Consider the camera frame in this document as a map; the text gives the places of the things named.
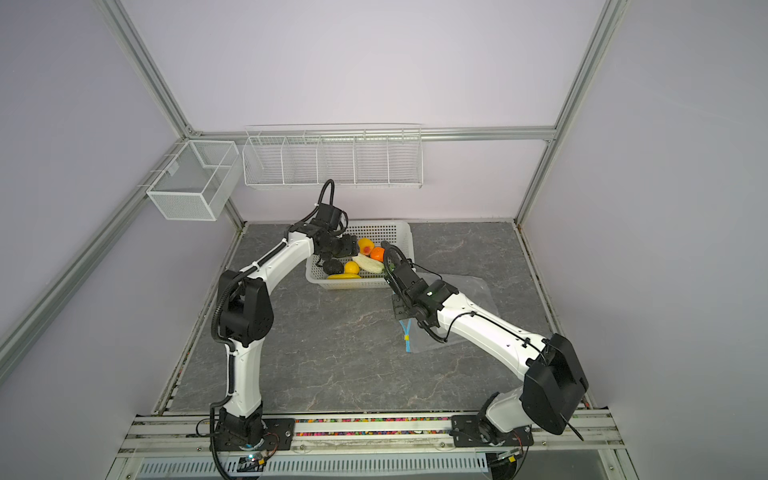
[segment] plastic bag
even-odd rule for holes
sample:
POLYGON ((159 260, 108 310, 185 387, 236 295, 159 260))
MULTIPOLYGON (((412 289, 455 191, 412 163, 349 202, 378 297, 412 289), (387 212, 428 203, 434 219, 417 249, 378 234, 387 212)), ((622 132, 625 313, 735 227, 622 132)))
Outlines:
MULTIPOLYGON (((427 284, 431 284, 438 279, 438 276, 432 273, 418 273, 418 275, 423 278, 427 284)), ((496 304, 493 302, 491 289, 482 278, 476 276, 443 275, 442 279, 458 288, 458 291, 464 293, 472 302, 486 309, 490 313, 493 313, 496 316, 498 315, 498 308, 496 308, 496 304)), ((407 316, 407 313, 404 313, 404 308, 397 307, 398 303, 400 303, 399 297, 397 294, 393 294, 392 305, 395 311, 395 318, 400 322, 400 326, 402 327, 403 338, 406 342, 406 352, 427 352, 442 346, 454 345, 467 340, 458 333, 452 333, 448 337, 447 343, 435 341, 424 331, 424 329, 419 328, 419 324, 416 322, 415 318, 403 318, 404 316, 407 316)), ((442 327, 433 327, 432 331, 438 336, 445 336, 447 333, 442 327)))

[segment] fake fruit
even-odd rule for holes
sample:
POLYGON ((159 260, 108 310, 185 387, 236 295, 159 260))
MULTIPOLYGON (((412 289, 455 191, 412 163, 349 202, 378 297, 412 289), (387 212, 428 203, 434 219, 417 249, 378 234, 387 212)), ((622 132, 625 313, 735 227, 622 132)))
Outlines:
POLYGON ((374 260, 378 260, 379 262, 384 261, 384 249, 381 247, 376 247, 373 250, 371 250, 371 258, 374 260))
POLYGON ((384 271, 384 263, 368 258, 365 255, 358 255, 357 257, 353 257, 352 260, 355 260, 355 262, 360 265, 360 268, 366 272, 381 273, 384 271))
POLYGON ((373 242, 367 238, 361 238, 360 240, 357 240, 357 245, 360 247, 360 253, 366 257, 371 254, 373 247, 375 247, 373 242))
POLYGON ((323 272, 325 272, 326 275, 344 273, 344 266, 337 259, 332 258, 323 262, 323 272))
POLYGON ((360 265, 355 262, 344 263, 344 273, 360 273, 360 265))
POLYGON ((362 278, 357 273, 337 273, 336 275, 329 275, 328 280, 349 280, 352 278, 362 278))

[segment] orange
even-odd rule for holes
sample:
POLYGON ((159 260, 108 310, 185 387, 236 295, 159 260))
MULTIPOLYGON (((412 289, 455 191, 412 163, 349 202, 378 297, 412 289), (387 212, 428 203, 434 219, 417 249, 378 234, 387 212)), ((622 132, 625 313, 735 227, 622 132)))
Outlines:
POLYGON ((378 260, 379 262, 384 261, 384 249, 381 247, 376 247, 373 250, 371 250, 371 258, 374 260, 378 260))

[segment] white wire basket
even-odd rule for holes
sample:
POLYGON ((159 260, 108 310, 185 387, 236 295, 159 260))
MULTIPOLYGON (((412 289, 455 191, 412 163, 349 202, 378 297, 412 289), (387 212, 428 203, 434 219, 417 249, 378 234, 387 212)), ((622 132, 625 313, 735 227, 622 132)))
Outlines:
POLYGON ((215 221, 243 173, 233 141, 189 140, 147 195, 168 220, 215 221))
MULTIPOLYGON (((413 260, 413 235, 411 235, 411 226, 401 220, 350 220, 349 227, 345 233, 356 235, 358 239, 367 238, 376 244, 381 245, 384 240, 400 247, 400 250, 413 260)), ((306 279, 310 283, 316 283, 326 290, 344 290, 352 288, 389 288, 389 284, 384 280, 384 274, 369 273, 360 270, 359 275, 362 278, 353 278, 349 280, 327 280, 328 275, 323 272, 321 266, 317 266, 317 255, 312 255, 306 259, 306 279)), ((352 257, 339 258, 344 264, 349 262, 352 257)))
POLYGON ((336 185, 421 187, 421 134, 249 136, 243 146, 245 184, 256 189, 336 185))

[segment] wire mesh shelf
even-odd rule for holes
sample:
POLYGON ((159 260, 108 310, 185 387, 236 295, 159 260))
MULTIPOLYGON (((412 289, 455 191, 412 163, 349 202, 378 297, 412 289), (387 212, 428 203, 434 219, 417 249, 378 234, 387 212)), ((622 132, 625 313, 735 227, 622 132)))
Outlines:
POLYGON ((421 187, 420 133, 275 135, 248 137, 245 184, 256 189, 336 185, 421 187))
POLYGON ((168 220, 214 221, 243 173, 233 141, 189 140, 147 195, 168 220))

